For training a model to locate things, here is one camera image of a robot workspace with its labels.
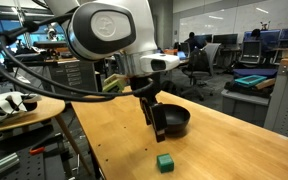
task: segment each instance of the green cube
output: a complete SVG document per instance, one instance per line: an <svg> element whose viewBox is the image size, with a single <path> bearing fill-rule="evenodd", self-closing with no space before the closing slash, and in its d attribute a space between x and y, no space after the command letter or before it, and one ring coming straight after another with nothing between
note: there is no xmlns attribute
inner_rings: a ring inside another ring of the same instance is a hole
<svg viewBox="0 0 288 180"><path fill-rule="evenodd" d="M157 166L161 173L170 172L174 170L174 161L170 154L161 154L157 156Z"/></svg>

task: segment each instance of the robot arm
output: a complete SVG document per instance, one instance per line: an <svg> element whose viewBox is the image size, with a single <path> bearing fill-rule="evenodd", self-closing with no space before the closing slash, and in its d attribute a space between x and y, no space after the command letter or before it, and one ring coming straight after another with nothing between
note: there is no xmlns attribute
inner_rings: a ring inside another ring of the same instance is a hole
<svg viewBox="0 0 288 180"><path fill-rule="evenodd" d="M74 11L62 24L68 46L77 58L95 61L123 50L129 77L167 71L179 58L156 54L154 26L147 0L97 0L79 5L76 0L45 0L54 15Z"/></svg>

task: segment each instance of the wooden table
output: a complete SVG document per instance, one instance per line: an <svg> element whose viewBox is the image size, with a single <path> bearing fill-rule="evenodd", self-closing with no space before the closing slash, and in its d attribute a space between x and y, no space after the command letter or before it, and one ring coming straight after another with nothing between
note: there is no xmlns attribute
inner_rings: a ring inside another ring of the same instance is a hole
<svg viewBox="0 0 288 180"><path fill-rule="evenodd" d="M42 100L37 102L37 108L33 111L25 113L20 118L13 120L6 119L3 121L3 123L0 123L0 132L19 127L27 127L24 129L25 131L27 131L28 125L43 122L54 117L76 154L80 154L79 157L83 163L83 166L86 168L87 172L91 174L89 166L86 164L84 157L81 155L82 153L80 149L78 148L63 118L60 115L63 112L64 108L64 101L42 96Z"/></svg>
<svg viewBox="0 0 288 180"><path fill-rule="evenodd" d="M185 136L157 143L133 96L72 103L107 179L288 179L287 137L165 92L157 100L189 110ZM175 169L161 174L164 153Z"/></svg>

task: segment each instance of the wooden tabletop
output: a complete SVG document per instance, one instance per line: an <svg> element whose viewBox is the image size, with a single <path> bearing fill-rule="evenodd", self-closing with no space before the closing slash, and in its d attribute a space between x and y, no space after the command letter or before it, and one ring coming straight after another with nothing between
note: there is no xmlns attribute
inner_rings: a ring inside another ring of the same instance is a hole
<svg viewBox="0 0 288 180"><path fill-rule="evenodd" d="M189 110L185 136L157 143L133 96L72 102L107 179L288 179L287 137L165 92L157 99ZM161 174L164 153L175 169Z"/></svg>
<svg viewBox="0 0 288 180"><path fill-rule="evenodd" d="M42 100L37 102L36 109L30 112L25 112L20 118L4 120L2 123L0 123L0 131L14 129L47 120L60 114L64 108L64 101L42 96Z"/></svg>

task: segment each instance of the black bowl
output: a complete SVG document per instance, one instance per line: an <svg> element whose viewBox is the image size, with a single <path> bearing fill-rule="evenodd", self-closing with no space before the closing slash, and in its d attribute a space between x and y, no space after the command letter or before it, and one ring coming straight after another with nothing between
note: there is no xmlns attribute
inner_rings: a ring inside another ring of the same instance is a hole
<svg viewBox="0 0 288 180"><path fill-rule="evenodd" d="M175 104L163 104L167 128L166 134L174 134L183 131L190 120L190 112Z"/></svg>

